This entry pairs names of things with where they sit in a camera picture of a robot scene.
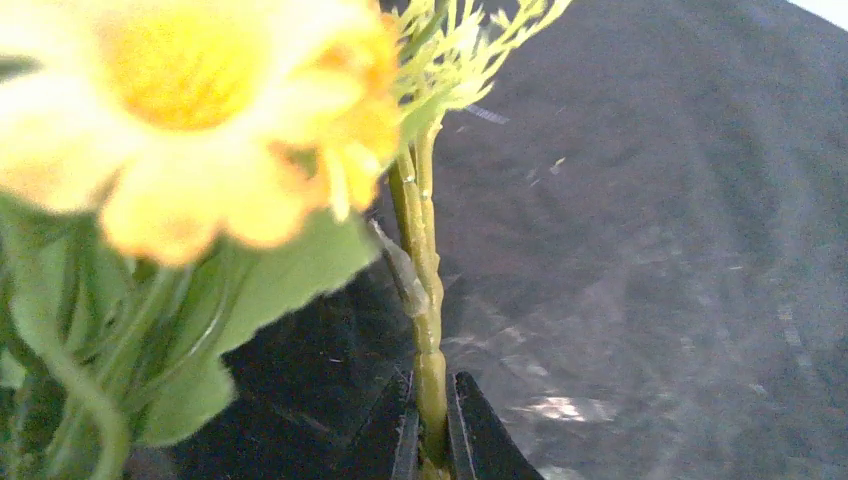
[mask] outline green stem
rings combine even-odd
[[[416,401],[424,424],[423,447],[437,468],[447,465],[446,364],[440,349],[441,304],[444,296],[439,278],[433,214],[433,143],[441,128],[438,116],[415,141],[413,157],[404,150],[389,176],[401,245],[412,258],[430,298],[426,312],[413,318],[417,353],[413,363]]]
[[[11,267],[15,282],[17,307],[13,313],[15,316],[21,315],[29,319],[44,319],[44,323],[49,325],[47,319],[50,311],[43,298],[46,281],[41,265],[35,258],[36,251],[32,248],[34,239],[29,238],[20,229],[23,226],[18,224],[20,217],[7,215],[4,222],[9,222],[3,229],[5,261]],[[120,478],[130,449],[127,424],[106,392],[65,352],[59,334],[55,329],[39,332],[38,349],[41,352],[36,353],[40,353],[47,370],[62,385],[68,396],[78,400],[97,425],[103,448],[90,478]]]

